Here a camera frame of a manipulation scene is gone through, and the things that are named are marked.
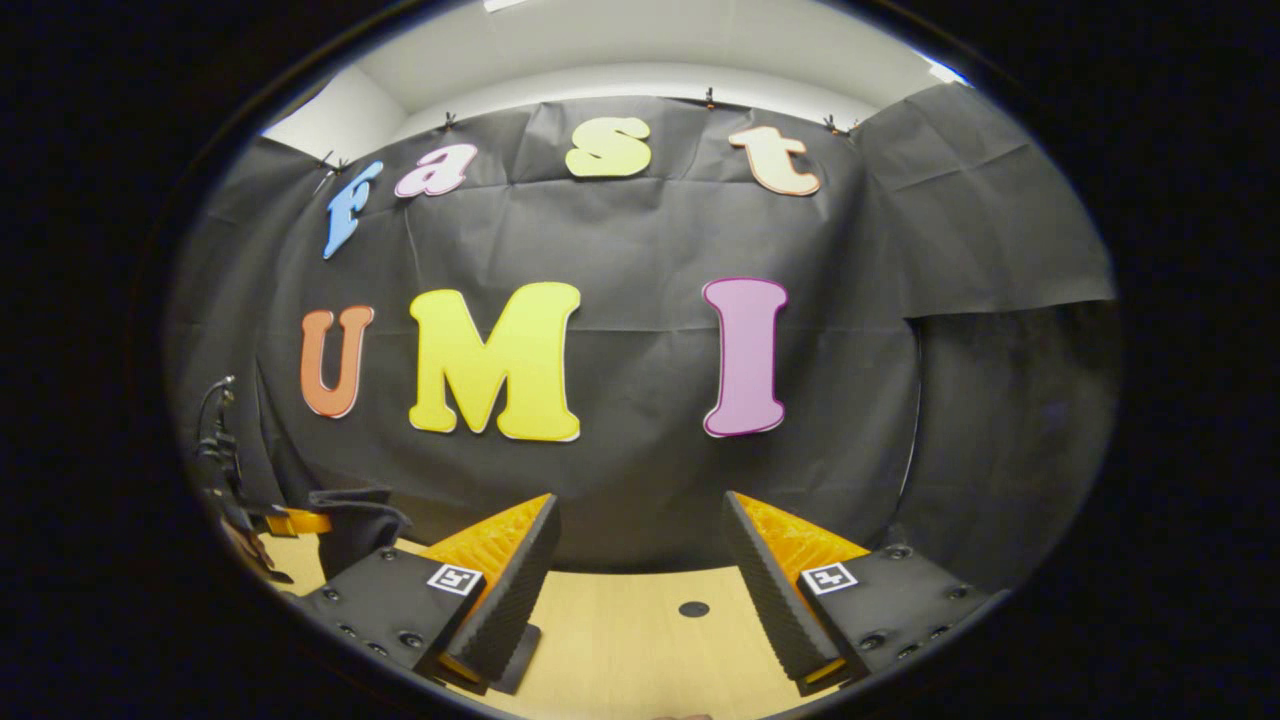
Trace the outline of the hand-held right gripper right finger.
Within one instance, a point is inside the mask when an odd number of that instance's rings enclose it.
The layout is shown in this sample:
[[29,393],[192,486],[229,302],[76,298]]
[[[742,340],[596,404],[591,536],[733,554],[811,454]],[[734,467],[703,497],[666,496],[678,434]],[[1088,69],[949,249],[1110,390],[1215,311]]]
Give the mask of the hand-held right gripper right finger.
[[722,527],[765,638],[803,697],[905,664],[993,603],[909,544],[867,550],[735,491],[724,493]]

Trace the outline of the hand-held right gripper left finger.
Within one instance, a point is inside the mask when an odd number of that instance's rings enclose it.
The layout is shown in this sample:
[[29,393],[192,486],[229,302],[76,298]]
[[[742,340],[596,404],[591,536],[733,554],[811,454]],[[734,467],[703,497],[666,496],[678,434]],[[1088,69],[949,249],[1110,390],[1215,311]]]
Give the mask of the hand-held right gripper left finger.
[[522,647],[561,537],[545,493],[420,551],[372,547],[296,607],[316,626],[389,667],[486,691]]

